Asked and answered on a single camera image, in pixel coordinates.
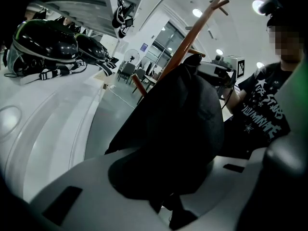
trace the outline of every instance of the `ceiling light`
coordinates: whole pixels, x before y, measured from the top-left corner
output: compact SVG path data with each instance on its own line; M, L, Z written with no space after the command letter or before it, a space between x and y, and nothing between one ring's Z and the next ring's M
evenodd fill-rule
M264 2L261 1L261 0L255 0L255 1L252 3L252 7L253 7L254 11L255 11L257 14L265 15L264 13L260 13L260 12L259 12L259 7L260 7L263 3L264 3Z
M217 49L217 50L216 50L216 53L217 53L218 55L222 55L222 54L223 54L223 51L220 50L220 49Z
M197 16L197 17L201 17L201 15L202 15L201 10L199 10L199 9L194 9L192 11L192 13L194 14L194 16Z
M263 67L263 66L264 66L263 63L261 63L261 62L258 62L258 63L257 63L257 67L258 67L258 68L261 68L261 67Z

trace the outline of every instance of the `chair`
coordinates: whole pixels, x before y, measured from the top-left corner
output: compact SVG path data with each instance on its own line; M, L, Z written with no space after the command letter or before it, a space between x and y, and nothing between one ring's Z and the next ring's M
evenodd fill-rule
M124 76L125 79L127 77L127 81L126 83L128 82L128 79L129 77L133 74L134 70L135 70L135 65L134 64L131 64L131 63L126 63L123 67L123 70L119 73L119 78L118 78L118 81L120 80L121 76Z
M142 81L143 80L143 77L144 77L144 74L145 74L145 70L142 69L142 68L138 68L135 70L134 74L136 74L138 76L138 78Z

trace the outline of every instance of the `person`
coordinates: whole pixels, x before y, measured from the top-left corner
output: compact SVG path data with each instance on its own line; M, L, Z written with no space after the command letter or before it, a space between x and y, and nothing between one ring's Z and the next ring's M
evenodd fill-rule
M248 159L254 149L267 147L290 131L274 95L304 57L301 30L295 15L281 8L272 14L267 27L280 62L258 69L240 83L239 94L235 90L224 90L225 102L230 97L226 107L233 116L225 121L222 156Z

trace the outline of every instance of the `black slot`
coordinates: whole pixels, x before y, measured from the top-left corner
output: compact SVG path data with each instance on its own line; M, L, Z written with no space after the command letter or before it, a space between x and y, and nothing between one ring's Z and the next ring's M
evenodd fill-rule
M243 170L245 169L244 167L233 165L233 164L226 164L224 168L235 171L235 172L239 172L239 173L242 173Z

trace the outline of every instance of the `black helmet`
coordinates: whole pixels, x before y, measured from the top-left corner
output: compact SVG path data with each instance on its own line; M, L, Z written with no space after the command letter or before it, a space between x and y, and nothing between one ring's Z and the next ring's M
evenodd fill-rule
M105 58L108 59L109 58L109 53L106 47L103 46L103 49L105 51Z
M79 55L85 58L86 62L105 61L105 51L101 43L81 33L77 33L75 37L78 42Z
M21 23L8 54L8 68L18 76L40 73L56 62L73 63L78 57L74 33L55 21L31 20Z

